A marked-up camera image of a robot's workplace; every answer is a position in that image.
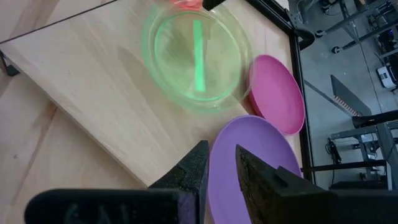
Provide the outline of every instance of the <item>green plastic bowl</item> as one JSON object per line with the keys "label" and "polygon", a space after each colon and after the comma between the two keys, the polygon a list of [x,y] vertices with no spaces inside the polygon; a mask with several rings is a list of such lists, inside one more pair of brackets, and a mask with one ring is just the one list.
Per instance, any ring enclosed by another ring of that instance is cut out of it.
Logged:
{"label": "green plastic bowl", "polygon": [[146,67],[176,103],[198,111],[220,111],[248,93],[252,48],[224,6],[189,10],[156,6],[142,36]]}

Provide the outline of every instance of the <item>pink plastic plate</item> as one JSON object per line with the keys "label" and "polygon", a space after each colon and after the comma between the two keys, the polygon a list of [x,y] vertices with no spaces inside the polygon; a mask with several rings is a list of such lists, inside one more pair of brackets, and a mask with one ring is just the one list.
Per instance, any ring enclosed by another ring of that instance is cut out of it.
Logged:
{"label": "pink plastic plate", "polygon": [[278,129],[264,118],[254,115],[233,119],[218,134],[210,154],[207,191],[215,224],[251,223],[239,187],[235,155],[237,144],[270,166],[282,166],[301,176],[293,150]]}
{"label": "pink plastic plate", "polygon": [[283,134],[296,134],[304,123],[304,102],[293,75],[276,58],[258,56],[251,67],[254,75],[251,104]]}

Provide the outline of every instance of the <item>purple plastic plate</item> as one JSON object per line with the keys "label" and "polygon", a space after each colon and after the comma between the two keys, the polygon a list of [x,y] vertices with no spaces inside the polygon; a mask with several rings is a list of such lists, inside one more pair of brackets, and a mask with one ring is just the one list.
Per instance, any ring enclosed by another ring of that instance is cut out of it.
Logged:
{"label": "purple plastic plate", "polygon": [[244,115],[230,121],[210,154],[208,199],[216,224],[250,224],[239,188],[235,149],[239,144],[272,167],[285,167],[301,177],[299,164],[283,135],[264,118]]}

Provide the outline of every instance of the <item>gray floor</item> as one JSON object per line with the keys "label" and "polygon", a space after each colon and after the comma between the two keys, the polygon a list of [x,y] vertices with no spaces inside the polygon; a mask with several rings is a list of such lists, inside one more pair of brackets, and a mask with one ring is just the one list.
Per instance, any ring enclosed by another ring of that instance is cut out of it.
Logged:
{"label": "gray floor", "polygon": [[[290,10],[295,12],[298,0],[289,1]],[[356,9],[353,1],[347,0],[346,2],[349,12],[354,12]],[[327,29],[343,19],[343,16],[338,14],[339,11],[338,7],[334,7],[330,9],[329,13],[337,15],[327,16],[320,10],[320,4],[314,3],[307,11],[307,27],[313,32]],[[358,19],[354,24],[359,35],[364,35],[370,30],[366,18]],[[381,62],[374,54],[377,52],[374,39],[369,39],[361,45],[339,54],[331,52],[334,46],[342,47],[350,41],[352,39],[349,35],[340,29],[317,39],[314,44],[303,50],[301,57],[304,79],[333,99],[330,81],[330,75],[333,74],[363,101],[373,114],[398,109],[398,97],[383,88],[377,77],[376,69],[381,67]],[[353,129],[351,117],[309,88],[308,85],[305,87],[305,94],[314,165],[332,164],[330,155],[325,151],[326,139],[332,133]],[[354,143],[357,143],[355,139],[337,141],[342,162],[363,161],[359,150],[344,147]],[[334,183],[342,180],[360,180],[360,172],[364,172],[364,170],[336,170]],[[316,173],[316,182],[320,187],[327,189],[331,180],[332,171]]]}

